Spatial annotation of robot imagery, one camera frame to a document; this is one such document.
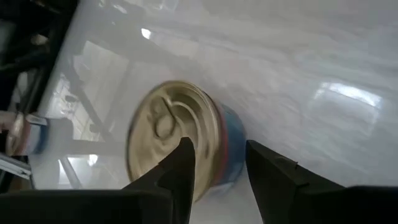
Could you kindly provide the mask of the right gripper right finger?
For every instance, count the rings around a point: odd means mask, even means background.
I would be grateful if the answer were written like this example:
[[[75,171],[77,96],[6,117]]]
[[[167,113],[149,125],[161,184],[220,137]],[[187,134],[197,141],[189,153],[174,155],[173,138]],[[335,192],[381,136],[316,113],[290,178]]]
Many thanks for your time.
[[[302,189],[332,192],[344,188],[254,140],[246,141],[246,167],[264,223],[291,223],[290,209]]]

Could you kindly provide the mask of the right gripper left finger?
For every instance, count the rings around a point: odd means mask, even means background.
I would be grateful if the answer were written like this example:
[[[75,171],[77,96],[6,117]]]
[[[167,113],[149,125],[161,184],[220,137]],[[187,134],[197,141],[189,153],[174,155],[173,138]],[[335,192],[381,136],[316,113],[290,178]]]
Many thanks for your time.
[[[188,223],[195,183],[195,150],[189,138],[130,183],[123,217],[131,223]]]

